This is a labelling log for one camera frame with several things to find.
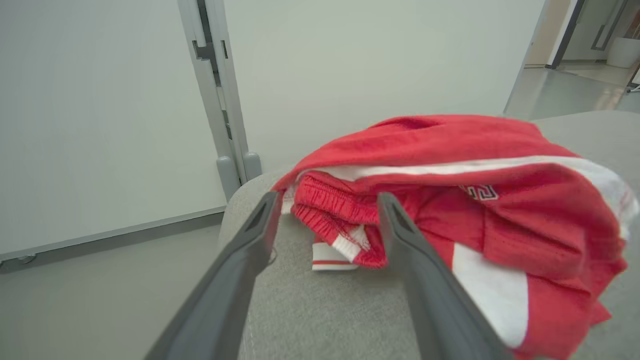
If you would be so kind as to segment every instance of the red garment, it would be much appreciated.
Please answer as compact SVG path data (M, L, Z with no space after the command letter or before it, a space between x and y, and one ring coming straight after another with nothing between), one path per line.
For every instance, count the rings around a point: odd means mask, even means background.
M535 125L473 115L386 120L321 147L274 189L317 234L322 269L385 266L376 194L392 192L523 357L565 359L610 317L598 297L626 267L638 212L614 172Z

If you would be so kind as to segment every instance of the white plant pot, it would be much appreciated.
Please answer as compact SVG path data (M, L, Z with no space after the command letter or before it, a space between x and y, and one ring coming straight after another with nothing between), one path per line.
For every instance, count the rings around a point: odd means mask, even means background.
M611 44L607 65L630 68L640 58L640 40L616 38Z

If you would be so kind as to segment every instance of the gray fabric surface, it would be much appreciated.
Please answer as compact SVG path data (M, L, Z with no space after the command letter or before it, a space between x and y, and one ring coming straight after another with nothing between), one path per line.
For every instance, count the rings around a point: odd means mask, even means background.
M611 168L639 193L640 115L594 111L536 123L549 140ZM225 212L221 246L284 173L264 174L238 190ZM625 253L630 268L602 297L614 318L594 327L572 359L640 358L639 223ZM239 358L419 358L399 281L387 270L312 272L312 240L295 218L281 217L278 257L256 281Z

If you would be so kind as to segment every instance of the white partition panel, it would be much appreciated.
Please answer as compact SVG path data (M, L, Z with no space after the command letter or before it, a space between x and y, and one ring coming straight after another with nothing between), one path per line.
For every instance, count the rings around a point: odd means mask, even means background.
M0 260L215 211L176 0L0 3Z
M389 117L501 114L545 1L223 4L248 150L269 171Z

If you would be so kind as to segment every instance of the gray upholstered seat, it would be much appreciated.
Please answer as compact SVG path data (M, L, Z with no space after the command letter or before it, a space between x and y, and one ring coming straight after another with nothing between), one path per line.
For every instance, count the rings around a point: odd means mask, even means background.
M640 115L592 111L538 120L545 136L620 174L640 193ZM264 174L229 202L221 246L285 171ZM625 257L629 269L602 300L614 318L594 327L574 359L640 356L640 222ZM312 272L313 234L290 216L280 219L276 261L257 279L240 359L416 359L413 325L402 287L387 270Z

